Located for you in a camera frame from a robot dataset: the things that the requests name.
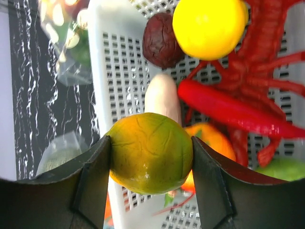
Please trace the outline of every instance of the red chili pepper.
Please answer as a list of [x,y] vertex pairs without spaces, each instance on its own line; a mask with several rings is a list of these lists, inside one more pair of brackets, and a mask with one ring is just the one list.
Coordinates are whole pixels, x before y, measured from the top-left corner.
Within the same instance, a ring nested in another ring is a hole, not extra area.
[[193,80],[181,81],[178,96],[191,108],[231,127],[273,138],[305,138],[305,129]]

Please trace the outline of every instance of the black marble countertop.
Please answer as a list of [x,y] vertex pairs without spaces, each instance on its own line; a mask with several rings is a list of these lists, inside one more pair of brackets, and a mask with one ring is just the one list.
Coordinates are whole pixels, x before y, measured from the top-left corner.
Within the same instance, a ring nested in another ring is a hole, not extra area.
[[57,81],[54,47],[41,29],[36,0],[0,3],[3,12],[8,4],[10,36],[13,119],[6,122],[14,123],[17,179],[32,178],[55,137],[75,131],[88,146],[100,138],[93,85]]

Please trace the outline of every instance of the plastic bag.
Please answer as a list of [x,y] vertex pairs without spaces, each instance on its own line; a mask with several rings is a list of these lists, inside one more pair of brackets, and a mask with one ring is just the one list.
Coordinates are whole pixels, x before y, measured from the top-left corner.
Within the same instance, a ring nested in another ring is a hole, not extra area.
[[66,86],[92,83],[88,41],[89,0],[39,0],[41,27],[58,58],[57,79]]
[[88,149],[84,138],[74,131],[55,138],[42,154],[36,177],[61,166]]

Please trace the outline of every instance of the toy lobster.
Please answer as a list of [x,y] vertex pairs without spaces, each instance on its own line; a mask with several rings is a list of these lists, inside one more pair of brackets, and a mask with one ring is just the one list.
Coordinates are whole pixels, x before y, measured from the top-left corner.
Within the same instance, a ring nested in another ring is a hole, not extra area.
[[[302,0],[246,0],[251,6],[251,24],[241,48],[228,54],[228,68],[217,61],[203,61],[179,85],[179,97],[192,111],[225,125],[237,162],[248,166],[247,136],[254,132],[270,137],[270,144],[257,154],[259,165],[268,165],[282,138],[304,138],[305,130],[286,121],[285,113],[267,97],[269,87],[305,96],[303,85],[273,79],[275,68],[305,60],[305,51],[277,58],[288,9]],[[208,63],[222,77],[210,86],[191,79]]]

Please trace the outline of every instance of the white crate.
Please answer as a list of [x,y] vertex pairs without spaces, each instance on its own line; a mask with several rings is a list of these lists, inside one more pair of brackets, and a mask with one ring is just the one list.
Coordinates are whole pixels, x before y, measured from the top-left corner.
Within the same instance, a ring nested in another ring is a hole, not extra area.
[[[101,135],[114,122],[125,116],[144,112],[144,96],[151,78],[161,72],[142,56],[142,36],[147,19],[157,12],[173,12],[178,0],[91,0],[89,4],[89,42],[96,112]],[[288,12],[285,35],[279,55],[305,49],[305,5],[300,3]],[[175,68],[165,72],[176,81],[185,78],[198,64],[197,59],[185,57]],[[292,64],[274,71],[275,78],[305,83],[305,64]],[[214,67],[207,66],[197,74],[197,80],[213,83],[220,80]],[[270,90],[270,97],[283,106],[288,120],[305,126],[303,98],[292,93]],[[195,114],[192,122],[204,121]],[[256,152],[268,140],[249,135],[250,166],[255,167]],[[305,159],[302,141],[282,141],[276,156]],[[196,197],[183,208],[156,217],[152,213],[163,208],[164,195],[142,196],[132,193],[109,179],[109,195],[115,229],[199,229],[201,228]],[[178,197],[180,202],[185,197]]]

